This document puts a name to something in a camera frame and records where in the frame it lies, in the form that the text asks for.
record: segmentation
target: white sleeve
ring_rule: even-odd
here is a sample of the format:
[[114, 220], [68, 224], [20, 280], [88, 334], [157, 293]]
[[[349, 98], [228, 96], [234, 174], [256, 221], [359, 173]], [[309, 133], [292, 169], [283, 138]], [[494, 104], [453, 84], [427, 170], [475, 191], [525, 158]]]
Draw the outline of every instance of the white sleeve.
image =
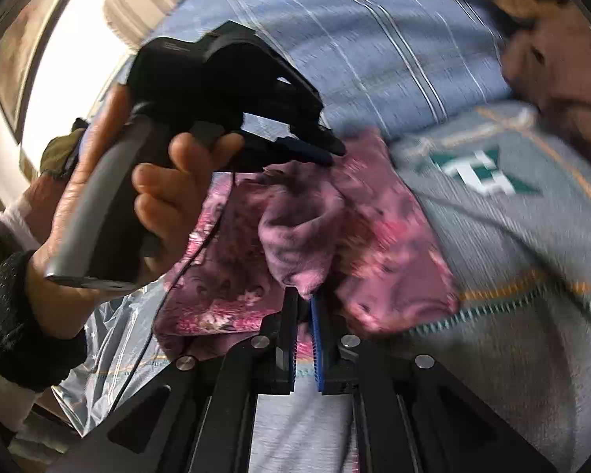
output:
[[0, 423], [17, 432], [40, 395], [0, 375]]
[[7, 206], [3, 212], [0, 212], [0, 222], [13, 233], [17, 243], [25, 251], [39, 249], [39, 242], [35, 240], [24, 220], [30, 211], [31, 205], [24, 197], [20, 197], [16, 202]]

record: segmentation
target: pink cloth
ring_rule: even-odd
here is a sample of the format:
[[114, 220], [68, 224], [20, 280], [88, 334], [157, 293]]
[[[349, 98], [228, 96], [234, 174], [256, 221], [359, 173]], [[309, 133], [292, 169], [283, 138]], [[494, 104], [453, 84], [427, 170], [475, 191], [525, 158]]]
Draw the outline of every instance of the pink cloth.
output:
[[[218, 183], [171, 282], [208, 236], [159, 311], [155, 335], [171, 357], [224, 353], [280, 311], [285, 286], [310, 298], [328, 278], [361, 334], [394, 333], [458, 310], [451, 271], [418, 202], [393, 171], [375, 130], [347, 140], [334, 167], [290, 162]], [[240, 333], [224, 337], [223, 333]]]

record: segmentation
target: knit cuff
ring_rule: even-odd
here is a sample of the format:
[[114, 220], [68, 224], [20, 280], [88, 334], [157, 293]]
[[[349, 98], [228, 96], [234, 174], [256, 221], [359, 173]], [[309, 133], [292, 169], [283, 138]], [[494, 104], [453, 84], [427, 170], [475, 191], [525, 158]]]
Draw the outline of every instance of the knit cuff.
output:
[[87, 346], [83, 330], [61, 340], [39, 327], [24, 290], [32, 255], [33, 251], [15, 253], [0, 265], [0, 375], [40, 393], [83, 363]]

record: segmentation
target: person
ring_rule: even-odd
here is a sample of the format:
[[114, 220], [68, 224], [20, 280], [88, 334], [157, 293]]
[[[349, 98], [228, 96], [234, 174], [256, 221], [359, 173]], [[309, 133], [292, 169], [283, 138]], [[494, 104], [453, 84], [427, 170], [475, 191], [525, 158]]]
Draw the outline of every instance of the person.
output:
[[[117, 294], [58, 286], [44, 279], [45, 265], [61, 243], [65, 224], [92, 170], [129, 116], [130, 98], [117, 85], [90, 129], [79, 164], [57, 205], [48, 239], [34, 252], [11, 255], [0, 265], [0, 436], [8, 443], [41, 392], [85, 360], [85, 321]], [[210, 153], [188, 134], [169, 153], [174, 168], [138, 165], [132, 180], [136, 215], [162, 240], [157, 257], [144, 259], [140, 283], [166, 272], [184, 252], [197, 222], [212, 172], [241, 147], [241, 135], [221, 138]]]
[[[511, 94], [498, 58], [509, 27], [500, 24], [503, 16], [487, 0], [376, 1], [379, 6], [373, 0], [185, 0], [154, 34], [194, 41], [235, 19], [259, 30], [320, 90], [332, 129], [348, 133], [364, 124], [381, 129], [399, 176], [439, 233], [468, 308], [462, 313], [468, 325], [462, 326], [458, 319], [418, 329], [400, 337], [396, 347], [405, 354], [428, 352], [436, 357], [561, 471], [575, 471], [591, 453], [591, 318], [580, 316], [572, 302], [578, 290], [586, 291], [591, 283], [568, 274], [591, 274], [587, 252], [591, 251], [591, 201], [585, 199], [591, 195], [591, 171], [559, 143], [549, 147], [539, 142], [539, 134], [531, 132], [530, 122], [535, 120], [529, 119], [530, 109], [525, 106], [510, 113], [489, 106], [487, 112], [494, 119], [479, 119], [477, 113], [464, 122], [454, 118], [469, 107]], [[50, 237], [30, 260], [30, 253], [15, 255], [0, 267], [0, 338], [6, 329], [19, 325], [18, 333], [8, 335], [9, 347], [0, 347], [0, 429], [6, 438], [17, 429], [35, 393], [62, 380], [83, 360], [82, 327], [96, 306], [110, 297], [51, 285], [41, 273], [60, 243], [80, 189], [113, 140], [128, 105], [126, 91], [116, 87], [109, 106], [86, 135], [79, 167], [59, 203]], [[275, 132], [257, 119], [250, 122], [265, 135]], [[502, 133], [513, 127], [520, 134]], [[496, 140], [500, 134], [505, 137], [498, 140], [500, 153], [492, 151], [503, 169], [498, 173], [518, 175], [527, 182], [518, 184], [517, 197], [497, 194], [483, 199], [458, 186], [462, 181], [444, 179], [441, 169], [421, 173], [421, 160], [434, 164], [429, 156], [434, 144], [442, 148], [462, 144], [456, 154], [468, 162], [475, 151], [468, 148], [487, 150], [492, 143], [486, 140]], [[520, 141], [528, 135], [533, 139]], [[158, 171], [154, 176], [164, 181], [162, 185], [149, 182], [149, 175], [156, 174], [149, 166], [146, 172], [140, 168], [134, 173], [140, 192], [137, 213], [167, 244], [161, 258], [143, 264], [143, 282], [155, 279], [181, 256], [211, 168], [237, 147], [223, 143], [221, 153], [217, 151], [206, 164], [205, 152], [182, 135], [171, 146], [175, 172]], [[552, 170], [555, 165], [550, 165], [547, 151], [555, 164], [568, 166], [563, 169], [568, 175], [576, 174], [569, 178]], [[180, 184], [184, 181], [184, 188], [171, 182], [173, 178]], [[570, 207], [582, 210], [586, 225], [567, 218], [548, 225], [564, 215], [555, 205], [543, 206], [556, 201], [569, 201]], [[558, 240], [561, 229], [578, 233]], [[537, 286], [537, 281], [544, 281], [540, 268], [555, 274], [549, 281], [574, 281], [576, 288], [556, 295], [544, 284]], [[11, 309], [7, 316], [5, 308]], [[478, 317], [481, 313], [486, 315], [483, 319]], [[588, 354], [578, 355], [584, 349]], [[547, 370], [551, 382], [539, 377]], [[519, 382], [516, 390], [513, 381]], [[317, 397], [311, 383], [305, 387], [310, 392], [296, 397], [296, 402], [290, 403], [291, 397], [259, 400], [257, 427], [265, 433], [257, 439], [262, 451], [256, 453], [253, 445], [252, 465], [312, 471], [326, 460], [337, 471], [350, 471], [344, 457], [354, 449], [349, 402]], [[289, 433], [276, 432], [286, 426]], [[334, 438], [337, 429], [342, 434]]]

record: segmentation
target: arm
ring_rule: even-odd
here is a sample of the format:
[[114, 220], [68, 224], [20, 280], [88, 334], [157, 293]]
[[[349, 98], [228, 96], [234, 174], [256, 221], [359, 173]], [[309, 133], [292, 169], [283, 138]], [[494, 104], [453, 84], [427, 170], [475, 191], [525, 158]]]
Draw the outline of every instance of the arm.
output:
[[[34, 253], [13, 254], [0, 265], [0, 430], [6, 439], [17, 431], [39, 394], [85, 360], [85, 321], [99, 303], [112, 298], [97, 290], [57, 286], [43, 273], [82, 188], [129, 111], [127, 89], [115, 87], [61, 197], [48, 240]], [[132, 179], [139, 193], [137, 216], [163, 244], [158, 257], [144, 260], [143, 284], [157, 279], [183, 255], [214, 168], [225, 164], [242, 141], [239, 135], [226, 135], [208, 154], [190, 134], [180, 134], [169, 148], [175, 168], [136, 167]]]

